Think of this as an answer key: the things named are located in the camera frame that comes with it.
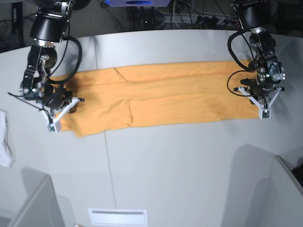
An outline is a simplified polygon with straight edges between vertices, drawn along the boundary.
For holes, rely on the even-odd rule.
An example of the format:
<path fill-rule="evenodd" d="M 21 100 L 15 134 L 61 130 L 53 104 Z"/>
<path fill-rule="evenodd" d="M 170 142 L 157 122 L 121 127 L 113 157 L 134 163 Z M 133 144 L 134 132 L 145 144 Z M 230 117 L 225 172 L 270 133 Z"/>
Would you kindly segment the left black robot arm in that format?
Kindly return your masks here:
<path fill-rule="evenodd" d="M 227 42 L 230 55 L 243 69 L 243 72 L 255 72 L 254 79 L 242 79 L 241 84 L 248 92 L 246 97 L 264 103 L 272 91 L 277 91 L 276 85 L 285 80 L 285 69 L 276 56 L 276 41 L 268 30 L 271 17 L 264 0 L 233 0 L 232 7 L 238 17 L 241 28 L 232 34 Z M 249 47 L 256 55 L 248 66 L 243 65 L 232 50 L 232 41 L 245 32 L 251 32 Z"/>

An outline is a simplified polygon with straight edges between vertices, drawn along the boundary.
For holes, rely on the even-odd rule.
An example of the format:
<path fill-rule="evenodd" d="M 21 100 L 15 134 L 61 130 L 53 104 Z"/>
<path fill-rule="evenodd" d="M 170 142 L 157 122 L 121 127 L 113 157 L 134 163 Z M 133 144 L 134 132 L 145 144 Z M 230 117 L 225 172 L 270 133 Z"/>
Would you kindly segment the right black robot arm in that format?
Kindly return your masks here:
<path fill-rule="evenodd" d="M 37 42 L 27 57 L 27 67 L 19 88 L 19 97 L 35 101 L 41 109 L 49 108 L 52 114 L 61 111 L 73 101 L 72 92 L 64 86 L 77 73 L 82 60 L 82 46 L 70 35 L 72 12 L 88 6 L 88 0 L 36 0 L 36 18 L 30 36 Z M 62 80 L 51 77 L 61 63 L 57 60 L 55 43 L 73 42 L 78 47 L 74 70 Z"/>

